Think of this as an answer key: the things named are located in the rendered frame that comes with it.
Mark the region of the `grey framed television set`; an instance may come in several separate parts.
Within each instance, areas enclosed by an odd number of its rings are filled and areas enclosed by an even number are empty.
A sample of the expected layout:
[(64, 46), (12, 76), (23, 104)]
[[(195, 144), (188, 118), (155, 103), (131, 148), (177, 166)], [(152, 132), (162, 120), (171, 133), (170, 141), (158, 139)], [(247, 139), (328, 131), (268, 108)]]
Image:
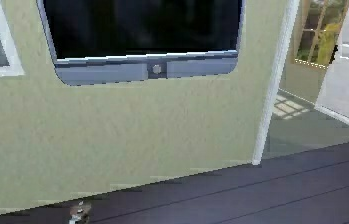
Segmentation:
[(69, 86), (231, 73), (247, 0), (36, 0)]

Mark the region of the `wooden framed window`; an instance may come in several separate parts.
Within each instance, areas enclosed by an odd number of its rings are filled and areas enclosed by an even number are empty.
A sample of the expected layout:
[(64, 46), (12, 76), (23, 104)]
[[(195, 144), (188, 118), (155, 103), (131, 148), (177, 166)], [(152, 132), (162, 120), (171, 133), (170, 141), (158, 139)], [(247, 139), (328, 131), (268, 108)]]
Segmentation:
[(293, 61), (326, 69), (343, 26), (349, 0), (301, 0)]

